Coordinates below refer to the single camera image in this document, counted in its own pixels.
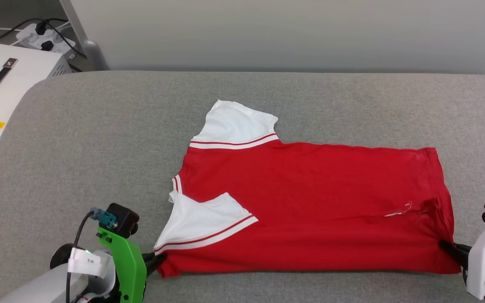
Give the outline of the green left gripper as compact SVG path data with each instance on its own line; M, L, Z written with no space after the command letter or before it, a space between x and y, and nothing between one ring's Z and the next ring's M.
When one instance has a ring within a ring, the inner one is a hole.
M140 248L126 238L107 229L98 228L99 242L113 257L119 287L116 297L120 303L142 303L149 277L167 259L165 253L141 253Z

